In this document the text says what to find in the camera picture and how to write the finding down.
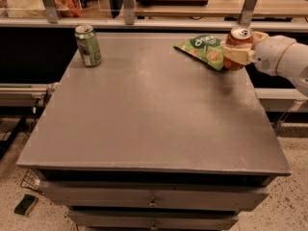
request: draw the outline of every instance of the green can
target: green can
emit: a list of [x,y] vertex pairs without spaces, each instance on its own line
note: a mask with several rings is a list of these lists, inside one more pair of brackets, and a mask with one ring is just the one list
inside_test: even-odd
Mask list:
[[77,46],[86,66],[96,66],[102,61],[100,48],[94,28],[90,25],[78,26],[75,29]]

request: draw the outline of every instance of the drawer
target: drawer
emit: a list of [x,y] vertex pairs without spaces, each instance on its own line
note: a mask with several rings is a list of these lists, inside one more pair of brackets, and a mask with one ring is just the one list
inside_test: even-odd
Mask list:
[[147,230],[228,230],[237,221],[235,215],[179,211],[83,210],[68,212],[80,226],[140,228]]
[[56,204],[127,208],[251,211],[266,188],[180,184],[46,182],[39,189]]

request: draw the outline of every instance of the metal post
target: metal post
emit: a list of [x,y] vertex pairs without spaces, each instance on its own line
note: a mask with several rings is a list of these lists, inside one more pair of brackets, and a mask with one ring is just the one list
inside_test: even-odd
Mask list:
[[42,0],[45,6],[47,20],[50,23],[57,23],[60,20],[60,14],[56,9],[54,0]]
[[249,26],[254,8],[256,7],[258,0],[244,0],[242,12],[240,14],[238,23],[242,26]]
[[125,24],[134,25],[135,23],[134,0],[123,0],[123,3],[124,3]]

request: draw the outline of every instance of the can lid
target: can lid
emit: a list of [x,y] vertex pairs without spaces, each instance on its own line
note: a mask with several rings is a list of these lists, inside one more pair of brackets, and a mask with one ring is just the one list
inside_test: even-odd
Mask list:
[[248,27],[235,27],[231,30],[231,35],[236,39],[249,39],[252,36],[252,30]]
[[87,34],[93,31],[93,27],[91,25],[82,25],[76,27],[75,31],[78,34]]

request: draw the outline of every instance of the green chip bag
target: green chip bag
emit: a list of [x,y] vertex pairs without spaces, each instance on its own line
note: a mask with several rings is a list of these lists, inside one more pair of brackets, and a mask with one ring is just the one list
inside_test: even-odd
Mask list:
[[220,71],[223,67],[221,40],[211,35],[200,35],[196,38],[176,43],[175,48],[193,55],[199,60]]

